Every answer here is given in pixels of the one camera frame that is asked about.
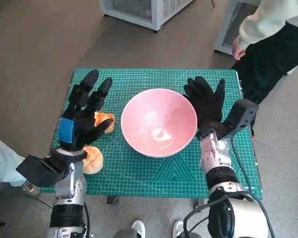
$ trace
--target floor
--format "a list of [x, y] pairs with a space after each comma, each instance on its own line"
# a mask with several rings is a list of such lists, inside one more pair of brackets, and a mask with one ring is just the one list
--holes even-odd
[[[214, 54], [227, 0], [195, 0], [158, 34], [111, 17], [96, 0], [0, 0], [0, 139], [21, 155], [48, 152], [76, 67], [229, 68]], [[264, 204], [277, 237], [298, 238], [298, 69], [262, 103], [255, 148]], [[0, 193], [1, 237], [43, 237], [51, 210], [10, 189]], [[40, 194], [49, 204], [52, 194]], [[87, 196], [91, 231], [110, 238], [136, 218], [147, 237], [170, 237], [191, 199], [122, 197], [118, 206]], [[192, 224], [205, 214], [199, 214]], [[206, 226], [197, 229], [208, 237]]]

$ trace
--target white appliance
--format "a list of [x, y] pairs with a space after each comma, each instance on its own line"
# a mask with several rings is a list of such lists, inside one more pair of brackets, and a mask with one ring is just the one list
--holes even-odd
[[215, 52], [232, 55], [232, 43], [245, 17], [255, 13], [260, 0], [229, 0], [223, 24], [215, 43]]
[[113, 16], [158, 31], [193, 0], [100, 0], [105, 16]]

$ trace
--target person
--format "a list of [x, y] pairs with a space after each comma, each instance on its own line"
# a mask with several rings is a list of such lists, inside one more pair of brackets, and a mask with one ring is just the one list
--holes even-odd
[[39, 189], [15, 170], [23, 160], [22, 156], [0, 140], [0, 185], [10, 183], [14, 187], [20, 186], [28, 194], [37, 195]]
[[260, 104], [298, 65], [298, 0], [262, 0], [243, 20], [232, 54], [244, 98]]
[[[185, 238], [183, 231], [183, 221], [176, 221], [172, 230], [172, 238]], [[118, 231], [113, 238], [146, 238], [145, 224], [141, 220], [136, 220], [131, 227]], [[190, 233], [190, 238], [201, 238], [201, 236]]]

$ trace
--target bun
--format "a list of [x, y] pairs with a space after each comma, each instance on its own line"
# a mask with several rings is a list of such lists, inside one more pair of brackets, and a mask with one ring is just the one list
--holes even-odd
[[105, 134], [112, 133], [114, 131], [116, 120], [115, 120], [115, 116], [113, 114], [111, 114], [111, 113], [108, 113], [108, 114], [107, 113], [95, 113], [94, 118], [95, 118], [95, 124], [94, 124], [95, 127], [107, 119], [113, 119], [114, 121], [105, 130]]
[[100, 150], [93, 146], [85, 146], [83, 148], [87, 152], [87, 157], [83, 159], [84, 174], [96, 174], [104, 166], [104, 157]]

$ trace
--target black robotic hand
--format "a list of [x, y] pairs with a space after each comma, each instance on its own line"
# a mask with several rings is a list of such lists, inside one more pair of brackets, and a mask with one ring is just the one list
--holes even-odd
[[225, 97], [224, 79], [220, 80], [216, 91], [213, 92], [203, 77], [197, 76], [194, 80], [188, 78], [188, 84], [184, 85], [184, 91], [186, 93], [184, 96], [196, 111], [200, 131], [211, 122], [221, 122]]
[[68, 175], [71, 163], [86, 158], [87, 153], [83, 150], [85, 144], [99, 139], [113, 122], [112, 119], [107, 119], [94, 126], [94, 113], [104, 105], [112, 86], [112, 79], [108, 77], [93, 91], [98, 77], [99, 72], [92, 70], [80, 84], [73, 86], [68, 107], [59, 121], [60, 147], [53, 148], [50, 156], [45, 158], [28, 155], [16, 168], [34, 185], [50, 187], [63, 180]]
[[245, 99], [237, 100], [230, 110], [225, 121], [222, 122], [222, 108], [225, 98], [225, 80], [221, 79], [217, 89], [213, 92], [210, 85], [202, 76], [195, 80], [188, 78], [184, 91], [198, 117], [199, 140], [208, 136], [212, 131], [218, 140], [232, 138], [237, 132], [244, 129], [254, 118], [258, 105]]

